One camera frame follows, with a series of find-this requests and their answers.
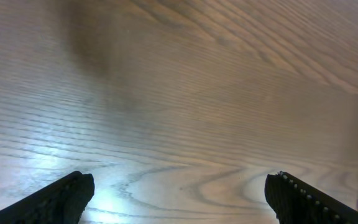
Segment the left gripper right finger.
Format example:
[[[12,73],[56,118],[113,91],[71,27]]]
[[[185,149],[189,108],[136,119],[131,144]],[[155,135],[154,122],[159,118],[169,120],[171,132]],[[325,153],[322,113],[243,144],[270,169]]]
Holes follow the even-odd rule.
[[[265,199],[280,224],[358,224],[358,211],[280,171],[265,180]]]

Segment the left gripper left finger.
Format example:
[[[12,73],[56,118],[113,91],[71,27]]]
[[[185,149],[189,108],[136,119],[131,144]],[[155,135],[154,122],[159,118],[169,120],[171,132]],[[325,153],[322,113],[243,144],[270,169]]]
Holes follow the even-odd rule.
[[[78,224],[94,190],[92,174],[74,171],[0,210],[0,224]]]

